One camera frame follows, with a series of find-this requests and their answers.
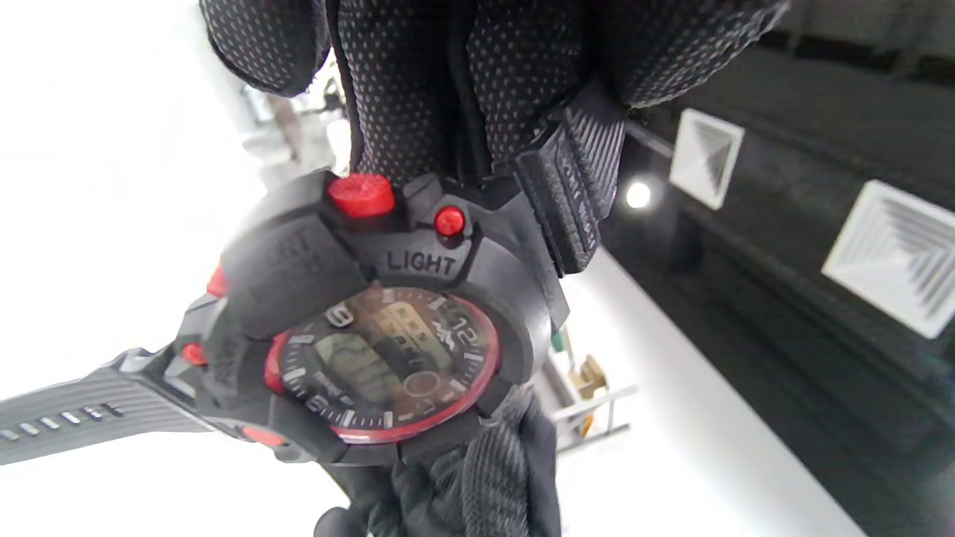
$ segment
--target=watch face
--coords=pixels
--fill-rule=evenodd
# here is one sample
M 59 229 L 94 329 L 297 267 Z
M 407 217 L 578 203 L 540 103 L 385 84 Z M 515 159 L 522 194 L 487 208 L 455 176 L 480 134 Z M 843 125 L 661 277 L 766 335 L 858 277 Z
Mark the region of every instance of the watch face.
M 498 333 L 474 304 L 374 287 L 277 338 L 265 381 L 344 441 L 387 442 L 470 408 L 499 360 Z

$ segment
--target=strap hole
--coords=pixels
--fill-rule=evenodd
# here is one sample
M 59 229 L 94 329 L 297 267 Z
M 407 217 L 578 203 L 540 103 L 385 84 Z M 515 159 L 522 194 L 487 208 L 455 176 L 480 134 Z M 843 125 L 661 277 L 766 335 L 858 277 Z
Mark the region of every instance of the strap hole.
M 84 414 L 86 414 L 87 416 L 89 416 L 90 418 L 92 418 L 93 421 L 102 421 L 102 420 L 103 420 L 103 415 L 102 415 L 102 414 L 99 414 L 99 412 L 97 411 L 97 409 L 93 408 L 92 406 L 84 406 L 83 408 L 81 408 L 81 409 L 79 409 L 79 410 L 80 410 L 80 412 L 83 412 Z
M 122 412 L 120 412 L 119 409 L 116 408 L 115 406 L 112 406 L 108 403 L 103 403 L 99 406 L 102 407 L 102 409 L 105 410 L 106 412 L 112 414 L 113 416 L 116 416 L 117 418 L 122 418 Z
M 60 416 L 62 416 L 63 419 L 69 422 L 72 426 L 79 425 L 79 418 L 74 416 L 72 412 L 61 412 Z
M 40 423 L 46 425 L 51 431 L 59 429 L 59 423 L 53 421 L 53 418 L 40 418 Z
M 23 431 L 24 433 L 27 433 L 28 435 L 32 437 L 35 437 L 36 435 L 40 434 L 40 430 L 34 427 L 30 423 L 20 423 L 20 430 Z

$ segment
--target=red bezel ring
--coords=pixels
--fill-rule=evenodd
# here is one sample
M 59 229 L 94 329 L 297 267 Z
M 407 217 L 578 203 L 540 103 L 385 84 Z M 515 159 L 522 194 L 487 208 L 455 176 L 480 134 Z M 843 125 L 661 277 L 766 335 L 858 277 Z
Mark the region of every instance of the red bezel ring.
M 500 338 L 498 330 L 494 327 L 491 319 L 481 311 L 480 308 L 464 300 L 455 297 L 455 300 L 468 309 L 474 316 L 477 323 L 484 330 L 487 339 L 487 356 L 484 360 L 484 369 L 477 375 L 477 378 L 460 399 L 443 411 L 410 425 L 403 427 L 394 427 L 393 429 L 384 429 L 381 431 L 367 431 L 364 429 L 343 429 L 340 427 L 331 427 L 345 443 L 386 443 L 404 440 L 419 435 L 448 419 L 471 408 L 478 402 L 478 399 L 484 394 L 484 390 L 490 384 L 494 373 L 498 370 L 500 363 Z M 268 358 L 265 360 L 265 385 L 276 394 L 284 395 L 286 392 L 285 384 L 282 382 L 282 368 L 280 360 L 282 350 L 291 336 L 291 331 L 281 333 L 275 337 L 272 342 L 272 348 L 268 352 Z

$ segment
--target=white wall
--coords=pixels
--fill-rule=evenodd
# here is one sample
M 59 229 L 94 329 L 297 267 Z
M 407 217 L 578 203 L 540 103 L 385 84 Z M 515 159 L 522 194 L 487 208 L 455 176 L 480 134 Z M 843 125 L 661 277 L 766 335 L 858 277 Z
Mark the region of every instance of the white wall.
M 0 398 L 166 343 L 261 195 L 193 4 L 4 3 Z M 10 536 L 305 537 L 344 502 L 317 465 L 213 434 L 0 467 Z
M 558 464 L 571 535 L 862 537 L 605 250 L 563 288 L 575 354 L 640 388 L 628 436 Z

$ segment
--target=digital watch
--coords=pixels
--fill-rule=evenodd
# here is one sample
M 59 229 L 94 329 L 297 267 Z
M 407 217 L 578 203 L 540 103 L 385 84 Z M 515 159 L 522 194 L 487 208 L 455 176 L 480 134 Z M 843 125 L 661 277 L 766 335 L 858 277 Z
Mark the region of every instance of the digital watch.
M 356 465 L 473 438 L 546 357 L 559 276 L 599 240 L 623 116 L 595 91 L 481 187 L 318 171 L 270 191 L 172 344 L 0 401 L 0 464 L 150 431 Z

